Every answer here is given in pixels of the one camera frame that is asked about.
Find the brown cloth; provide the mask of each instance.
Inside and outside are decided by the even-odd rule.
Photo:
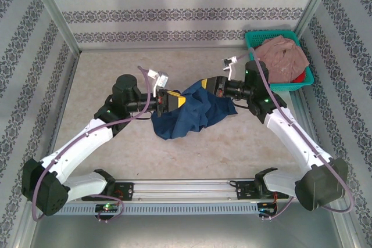
[[[265,62],[272,84],[293,81],[309,65],[303,50],[283,36],[265,40],[255,51],[258,59]]]

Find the white connector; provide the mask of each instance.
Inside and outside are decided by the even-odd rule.
[[[157,72],[151,69],[149,69],[149,73],[147,74],[147,76],[153,79],[152,95],[156,97],[156,87],[164,88],[168,82],[169,76],[165,72]]]
[[[232,56],[230,58],[224,58],[223,60],[224,63],[224,71],[228,71],[228,80],[231,81],[235,78],[236,74],[236,69],[234,64],[238,62],[236,56]]]

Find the green basket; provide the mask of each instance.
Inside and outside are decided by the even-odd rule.
[[[245,34],[246,44],[249,48],[255,48],[263,43],[266,39],[277,37],[282,35],[284,38],[292,39],[296,42],[297,46],[300,46],[300,42],[297,39],[296,34],[291,30],[261,30],[261,31],[250,31]],[[253,54],[249,54],[249,58],[253,60]],[[305,68],[305,79],[303,82],[296,82],[290,84],[270,84],[270,89],[272,91],[294,91],[304,85],[312,85],[314,82],[313,74],[307,66]]]

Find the blue cloth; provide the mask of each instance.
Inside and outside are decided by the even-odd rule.
[[[151,116],[155,134],[163,139],[175,139],[186,136],[188,131],[199,132],[216,124],[227,115],[237,114],[230,98],[219,98],[202,87],[198,81],[182,96],[186,102],[172,112],[163,113],[158,117],[156,113]]]

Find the gray floor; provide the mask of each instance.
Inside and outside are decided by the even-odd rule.
[[[292,204],[273,221],[256,215],[123,216],[108,224],[93,216],[44,218],[32,248],[337,248],[331,214]]]
[[[204,51],[83,52],[63,115],[56,148],[74,137],[103,105],[121,74],[137,77],[145,92],[137,65],[165,71],[168,89],[185,90],[203,78],[226,75],[222,59],[246,53],[242,49]],[[244,78],[245,63],[237,79]],[[292,107],[289,93],[282,94]],[[83,161],[74,174],[103,168],[116,179],[214,179],[252,178],[268,167],[298,172],[294,159],[280,140],[244,109],[199,133],[164,141],[151,121],[128,125],[110,142]]]

